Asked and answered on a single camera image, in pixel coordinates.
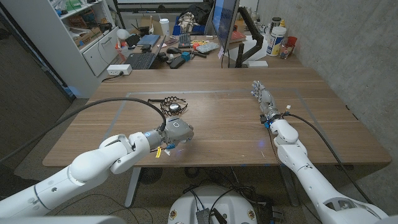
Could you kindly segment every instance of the monitor arm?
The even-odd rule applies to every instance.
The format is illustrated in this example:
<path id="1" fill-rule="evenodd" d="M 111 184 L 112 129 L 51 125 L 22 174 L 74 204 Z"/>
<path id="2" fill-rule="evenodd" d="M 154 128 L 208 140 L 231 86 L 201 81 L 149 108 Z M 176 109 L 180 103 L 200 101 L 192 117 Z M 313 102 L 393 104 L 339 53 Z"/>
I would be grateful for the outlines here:
<path id="1" fill-rule="evenodd" d="M 161 144 L 166 143 L 167 149 L 172 149 L 192 137 L 192 126 L 178 117 L 170 117 L 164 131 L 152 129 L 128 138 L 123 134 L 107 138 L 98 149 L 80 154 L 60 172 L 0 201 L 0 220 L 45 215 L 74 196 L 102 184 L 109 171 L 121 174 Z"/>
<path id="2" fill-rule="evenodd" d="M 236 64 L 235 68 L 241 68 L 242 63 L 247 60 L 249 57 L 254 55 L 257 51 L 261 50 L 262 48 L 262 42 L 264 40 L 264 37 L 260 34 L 260 32 L 257 30 L 256 26 L 253 23 L 253 20 L 251 19 L 251 16 L 249 15 L 248 11 L 246 10 L 245 7 L 239 7 L 238 12 L 241 14 L 244 22 L 246 23 L 253 40 L 256 40 L 257 43 L 252 49 L 248 50 L 246 53 L 243 53 L 243 48 L 244 48 L 244 43 L 239 44 L 239 50 L 238 50 L 238 57 L 236 59 Z"/>

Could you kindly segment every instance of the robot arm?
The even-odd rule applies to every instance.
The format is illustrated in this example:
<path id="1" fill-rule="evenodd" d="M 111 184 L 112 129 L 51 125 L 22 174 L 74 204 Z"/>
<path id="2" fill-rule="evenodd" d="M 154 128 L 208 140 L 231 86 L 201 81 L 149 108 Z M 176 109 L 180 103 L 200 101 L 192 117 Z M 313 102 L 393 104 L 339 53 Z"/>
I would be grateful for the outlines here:
<path id="1" fill-rule="evenodd" d="M 107 138 L 98 149 L 80 154 L 60 172 L 0 201 L 0 218 L 45 215 L 61 203 L 102 184 L 109 170 L 120 174 L 163 142 L 173 148 L 192 137 L 192 126 L 171 117 L 164 131 L 152 129 L 128 138 L 123 134 Z"/>
<path id="2" fill-rule="evenodd" d="M 277 134 L 279 160 L 297 176 L 310 197 L 322 223 L 376 223 L 387 214 L 374 205 L 359 202 L 339 193 L 307 157 L 307 149 L 299 140 L 298 132 L 278 112 L 274 98 L 261 82 L 254 81 L 252 94 L 264 113 L 262 123 Z"/>

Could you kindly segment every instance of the office desk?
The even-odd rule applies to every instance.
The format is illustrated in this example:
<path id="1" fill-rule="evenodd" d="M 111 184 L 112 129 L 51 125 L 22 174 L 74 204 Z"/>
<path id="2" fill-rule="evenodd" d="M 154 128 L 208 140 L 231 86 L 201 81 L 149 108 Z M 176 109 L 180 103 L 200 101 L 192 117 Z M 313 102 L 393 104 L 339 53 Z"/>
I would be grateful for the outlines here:
<path id="1" fill-rule="evenodd" d="M 206 36 L 197 36 L 196 40 L 206 40 Z M 216 42 L 219 44 L 218 39 L 214 39 L 214 40 L 209 40 L 210 42 Z M 157 50 L 157 45 L 160 44 L 162 42 L 162 37 L 158 40 L 158 42 L 156 43 L 156 45 L 152 48 L 152 52 L 156 52 Z M 238 47 L 239 44 L 241 42 L 236 42 L 233 44 L 229 45 L 229 49 L 233 49 L 235 47 Z M 174 43 L 170 46 L 164 47 L 160 50 L 160 52 L 165 52 L 169 47 L 176 47 L 178 48 L 178 42 Z M 207 55 L 207 58 L 202 58 L 199 56 L 195 56 L 195 58 L 193 58 L 193 60 L 184 63 L 180 68 L 178 68 L 179 70 L 181 69 L 192 69 L 192 68 L 221 68 L 221 59 L 218 58 L 218 52 L 220 51 L 220 49 L 216 49 L 212 52 L 210 52 Z M 141 47 L 136 47 L 133 50 L 134 53 L 141 53 Z M 224 56 L 224 60 L 223 60 L 223 67 L 227 68 L 228 67 L 228 57 L 225 55 Z M 295 55 L 291 55 L 289 56 L 288 59 L 286 60 L 282 60 L 279 57 L 271 57 L 271 56 L 265 56 L 264 58 L 261 58 L 260 60 L 266 60 L 268 63 L 268 67 L 269 68 L 302 68 L 303 65 L 301 64 L 301 62 L 298 60 L 298 58 Z M 153 66 L 151 67 L 153 69 L 170 69 L 169 65 L 167 65 L 166 63 L 160 63 L 157 60 L 155 60 Z"/>
<path id="2" fill-rule="evenodd" d="M 103 83 L 89 103 L 109 97 L 143 100 L 177 96 L 187 99 L 182 118 L 195 136 L 179 144 L 171 156 L 149 154 L 136 167 L 273 166 L 277 165 L 271 140 L 257 100 L 251 96 L 253 80 L 262 81 L 274 95 L 280 111 L 313 123 L 345 164 L 387 164 L 391 161 L 369 131 L 311 68 L 193 68 L 135 70 L 131 75 Z M 336 164 L 316 132 L 305 123 L 286 117 L 298 131 L 315 164 Z M 109 136 L 158 127 L 161 117 L 135 102 L 110 102 L 82 111 L 43 160 L 45 166 L 67 166 L 79 154 L 96 149 Z"/>

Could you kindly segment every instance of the table leg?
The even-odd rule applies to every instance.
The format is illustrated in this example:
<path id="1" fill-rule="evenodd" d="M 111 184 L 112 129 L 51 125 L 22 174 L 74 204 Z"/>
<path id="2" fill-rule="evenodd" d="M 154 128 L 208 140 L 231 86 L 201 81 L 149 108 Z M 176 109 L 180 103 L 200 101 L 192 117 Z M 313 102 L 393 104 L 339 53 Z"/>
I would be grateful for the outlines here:
<path id="1" fill-rule="evenodd" d="M 141 172 L 141 167 L 132 168 L 129 189 L 127 190 L 126 201 L 124 202 L 124 206 L 126 208 L 132 205 L 132 200 L 134 197 L 134 193 L 136 192 L 140 172 Z"/>
<path id="2" fill-rule="evenodd" d="M 294 189 L 292 174 L 290 173 L 290 169 L 285 165 L 279 166 L 280 175 L 284 180 L 285 188 L 287 191 L 287 195 L 289 196 L 290 204 L 293 207 L 297 207 L 300 205 L 299 197 L 297 196 L 296 190 Z"/>

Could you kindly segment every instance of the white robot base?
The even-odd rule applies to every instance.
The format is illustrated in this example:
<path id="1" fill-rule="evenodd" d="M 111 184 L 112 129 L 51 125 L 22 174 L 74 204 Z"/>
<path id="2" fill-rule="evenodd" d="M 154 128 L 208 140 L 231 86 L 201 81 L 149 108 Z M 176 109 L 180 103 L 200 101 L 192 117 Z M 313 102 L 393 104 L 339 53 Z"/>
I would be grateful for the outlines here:
<path id="1" fill-rule="evenodd" d="M 203 210 L 200 202 L 203 203 L 204 208 L 210 209 L 217 198 L 230 189 L 220 187 L 217 185 L 198 187 L 193 189 L 198 199 L 191 192 L 183 194 L 172 205 L 169 213 L 168 224 L 176 223 L 198 223 L 196 212 L 197 205 L 199 210 Z M 235 191 L 230 191 L 222 196 L 214 208 L 219 213 L 226 217 L 227 223 L 245 223 L 256 224 L 257 216 L 254 213 L 252 205 L 240 194 Z M 214 215 L 211 216 L 212 223 L 218 223 Z"/>

